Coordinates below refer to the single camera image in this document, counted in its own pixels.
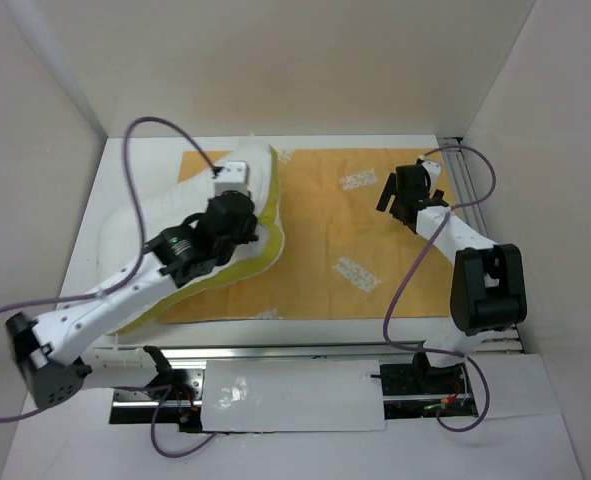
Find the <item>Mickey Mouse pillowcase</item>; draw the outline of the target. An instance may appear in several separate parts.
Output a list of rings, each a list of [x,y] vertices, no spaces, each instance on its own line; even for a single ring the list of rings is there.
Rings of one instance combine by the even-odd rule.
[[[160,324],[380,319],[425,245],[376,204],[419,149],[298,149],[278,157],[285,243],[267,271],[170,306]]]

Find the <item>white pillow yellow edge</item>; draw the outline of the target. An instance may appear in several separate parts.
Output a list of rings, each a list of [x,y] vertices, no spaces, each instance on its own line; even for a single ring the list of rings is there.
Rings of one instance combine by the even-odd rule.
[[[193,280],[187,287],[169,297],[148,305],[123,320],[115,334],[126,334],[144,323],[159,319],[170,308],[208,290],[229,287],[270,269],[280,258],[285,235],[280,219],[280,180],[278,153],[265,143],[248,143],[216,161],[218,166],[228,161],[244,161],[250,169],[249,190],[258,217],[259,240],[238,247],[228,264]],[[204,168],[189,179],[170,189],[141,201],[148,237],[181,223],[193,213],[205,210],[207,200],[214,195],[212,174]],[[97,237],[96,280],[107,279],[124,267],[137,254],[136,245],[127,245],[138,234],[135,214],[123,205],[101,224]]]

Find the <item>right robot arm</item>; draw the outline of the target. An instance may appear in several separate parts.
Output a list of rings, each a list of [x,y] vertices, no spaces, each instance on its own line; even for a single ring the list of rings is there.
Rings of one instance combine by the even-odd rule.
[[[376,209],[387,211],[426,240],[426,245],[395,292],[384,316],[383,336],[397,302],[431,248],[452,264],[449,323],[413,353],[411,379],[416,388],[435,393],[494,333],[523,322],[527,315],[522,255],[514,244],[499,244],[481,235],[454,212],[444,192],[434,187],[441,167],[418,160],[395,169]]]

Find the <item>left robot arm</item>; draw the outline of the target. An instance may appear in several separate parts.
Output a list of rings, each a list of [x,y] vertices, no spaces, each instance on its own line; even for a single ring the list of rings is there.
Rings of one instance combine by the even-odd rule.
[[[220,193],[204,212],[146,242],[134,275],[119,272],[90,299],[73,301],[66,309],[9,318],[5,327],[12,357],[36,407],[55,407],[82,388],[92,372],[82,354],[99,337],[225,266],[238,246],[257,241],[254,209],[247,193]]]

